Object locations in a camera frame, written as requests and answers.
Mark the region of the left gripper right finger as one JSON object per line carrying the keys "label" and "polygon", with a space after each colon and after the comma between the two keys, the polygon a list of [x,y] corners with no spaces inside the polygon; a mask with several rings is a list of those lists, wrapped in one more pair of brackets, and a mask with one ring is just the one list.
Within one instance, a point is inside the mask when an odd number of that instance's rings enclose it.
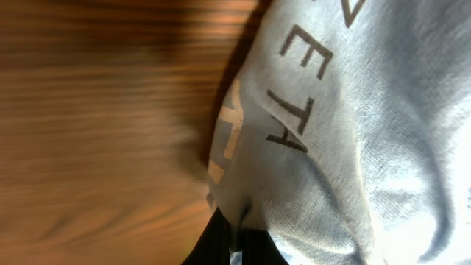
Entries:
{"label": "left gripper right finger", "polygon": [[288,265],[266,230],[243,230],[240,244],[243,265]]}

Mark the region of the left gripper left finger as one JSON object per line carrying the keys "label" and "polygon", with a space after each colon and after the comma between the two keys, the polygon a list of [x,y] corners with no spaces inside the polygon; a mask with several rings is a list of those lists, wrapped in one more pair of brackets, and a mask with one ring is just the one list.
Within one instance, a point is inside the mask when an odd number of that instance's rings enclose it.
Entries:
{"label": "left gripper left finger", "polygon": [[182,265],[229,265],[230,225],[217,208]]}

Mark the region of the light blue printed t-shirt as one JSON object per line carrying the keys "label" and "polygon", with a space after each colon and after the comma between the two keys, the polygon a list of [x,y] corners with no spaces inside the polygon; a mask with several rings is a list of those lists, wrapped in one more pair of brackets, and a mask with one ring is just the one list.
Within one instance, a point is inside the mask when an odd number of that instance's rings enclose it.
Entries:
{"label": "light blue printed t-shirt", "polygon": [[208,165],[289,261],[470,262],[470,3],[273,1]]}

